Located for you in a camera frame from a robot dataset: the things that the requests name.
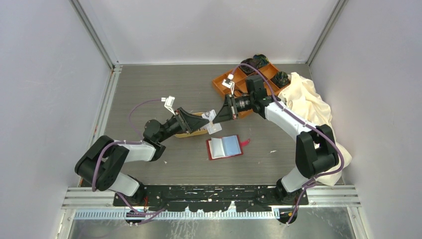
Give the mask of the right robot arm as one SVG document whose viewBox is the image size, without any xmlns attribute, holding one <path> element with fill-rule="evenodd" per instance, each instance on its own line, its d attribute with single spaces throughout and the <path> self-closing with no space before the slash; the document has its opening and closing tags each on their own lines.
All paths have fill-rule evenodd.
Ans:
<svg viewBox="0 0 422 239">
<path fill-rule="evenodd" d="M 295 191 L 304 187 L 305 183 L 339 164 L 333 131 L 326 124 L 317 126 L 306 123 L 288 110 L 278 97 L 269 96 L 262 77 L 249 76 L 245 83 L 247 92 L 240 97 L 225 95 L 224 104 L 213 123 L 235 120 L 240 112 L 253 110 L 277 125 L 295 141 L 296 166 L 276 183 L 277 200 L 287 205 L 295 199 Z"/>
</svg>

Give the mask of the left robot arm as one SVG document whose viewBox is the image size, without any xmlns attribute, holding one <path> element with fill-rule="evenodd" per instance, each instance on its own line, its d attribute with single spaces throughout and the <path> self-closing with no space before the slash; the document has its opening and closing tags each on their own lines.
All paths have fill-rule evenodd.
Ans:
<svg viewBox="0 0 422 239">
<path fill-rule="evenodd" d="M 117 141 L 103 135 L 76 163 L 75 173 L 89 182 L 94 191 L 115 191 L 138 206 L 145 199 L 144 187 L 134 177 L 121 172 L 123 165 L 134 161 L 156 161 L 166 149 L 163 141 L 179 133 L 195 132 L 209 122 L 207 118 L 178 108 L 164 123 L 149 120 L 141 141 Z"/>
</svg>

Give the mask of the red card holder wallet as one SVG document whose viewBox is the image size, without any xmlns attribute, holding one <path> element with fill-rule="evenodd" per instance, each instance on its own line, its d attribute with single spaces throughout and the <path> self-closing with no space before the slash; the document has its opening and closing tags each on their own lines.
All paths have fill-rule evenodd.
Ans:
<svg viewBox="0 0 422 239">
<path fill-rule="evenodd" d="M 210 138 L 206 141 L 208 160 L 217 160 L 243 155 L 243 147 L 250 143 L 241 141 L 239 135 Z"/>
</svg>

